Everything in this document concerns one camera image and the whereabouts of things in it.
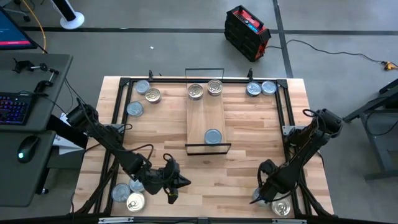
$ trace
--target gray desk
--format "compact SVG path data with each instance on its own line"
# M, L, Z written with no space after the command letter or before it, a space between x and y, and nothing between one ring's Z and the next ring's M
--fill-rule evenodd
M0 52L0 91L17 93L22 90L33 92L36 84L42 80L48 80L50 72L34 70L33 72L22 71L16 73L12 71L15 66L14 59L29 60L34 65L46 63L49 68L54 68L60 72L53 78L53 86L46 88L44 93L48 94L48 99L57 101L63 82L67 76L72 56L60 54L30 54L14 53L10 51ZM34 105L29 119L25 126L18 125L0 125L0 131L44 131L50 119L54 104L42 97L39 97Z
M38 134L40 142L32 160L22 164L17 160L19 144L31 133L0 134L0 206L26 207L40 188L41 176L50 156L55 131Z

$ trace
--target wooden board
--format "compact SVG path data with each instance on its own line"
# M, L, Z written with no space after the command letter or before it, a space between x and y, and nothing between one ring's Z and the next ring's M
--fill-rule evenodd
M97 110L102 123L110 123L120 77L105 77L99 96ZM308 99L302 79L288 79L296 125L307 125L310 118L302 114L308 108ZM128 118L133 129L126 133L124 147L127 149L152 143L155 146L151 162L154 167L163 167L164 153L171 153L181 167L181 174L192 184L179 190L175 205L167 204L167 196L161 191L146 196L146 207L139 213L131 213L124 203L113 204L113 215L148 217L248 217L273 218L276 215L269 208L249 205L256 188L258 165L272 159L277 165L284 162L282 138L276 110L275 97L259 96L248 98L245 85L225 84L223 90L224 116L227 142L232 143L224 156L187 156L184 144L187 142L187 94L186 85L181 83L153 84L162 92L158 105L144 105L144 114L139 118ZM126 91L122 99L124 106ZM142 96L135 91L133 100ZM149 150L141 153L148 155ZM92 194L100 179L104 157L103 147L96 147L85 154L73 202L80 208ZM333 213L328 186L318 156L310 159L304 168L308 188L324 206ZM118 183L128 183L126 174L119 170ZM301 210L301 193L298 190Z
M217 129L222 136L220 143L226 143L223 95L211 96L207 92L207 83L203 87L203 97L191 100L187 97L187 144L204 144L205 133ZM187 147L188 153L227 152L229 146Z

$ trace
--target wooden table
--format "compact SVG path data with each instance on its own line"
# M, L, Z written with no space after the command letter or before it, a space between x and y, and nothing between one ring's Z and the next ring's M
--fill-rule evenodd
M120 77L104 77L97 104L99 121L110 123ZM308 99L302 79L288 79L290 100L296 125L307 125L310 118L302 114L308 108ZM274 96L261 95L250 98L245 94L245 84L224 84L223 100L227 142L232 147L227 155L187 156L184 144L187 141L187 85L184 83L152 83L162 93L162 101L151 105L135 90L131 101L144 105L144 114L139 118L128 117L132 129L126 131L124 147L131 149L143 144L153 144L155 152L151 157L154 168L163 167L164 153L170 153L180 164L181 174L192 184L179 189L179 198L174 205L167 203L167 196L161 190L157 195L144 193L146 207L138 212L128 211L125 203L113 203L112 215L147 217L277 217L270 208L250 205L257 187L257 168L267 159L277 165L285 161L282 137ZM126 98L123 92L121 116ZM285 120L287 112L284 106ZM148 149L140 151L147 156ZM87 152L81 167L75 190L75 208L80 208L97 187L104 158L104 148L98 146ZM308 188L324 206L333 213L328 185L322 160L314 156L304 168ZM129 182L129 177L120 169L117 183ZM101 210L108 197L104 191ZM298 199L302 211L301 191Z

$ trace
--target computer mouse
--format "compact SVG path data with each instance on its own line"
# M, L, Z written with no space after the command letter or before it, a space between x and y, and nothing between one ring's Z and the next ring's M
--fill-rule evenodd
M27 136L19 145L17 150L17 158L21 163L27 163L32 160L35 155L36 146L40 138L37 136Z

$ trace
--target red power station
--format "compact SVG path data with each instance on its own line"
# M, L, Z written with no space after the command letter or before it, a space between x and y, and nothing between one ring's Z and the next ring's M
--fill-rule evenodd
M264 56L269 29L245 7L238 6L226 13L225 38L229 40L249 61Z

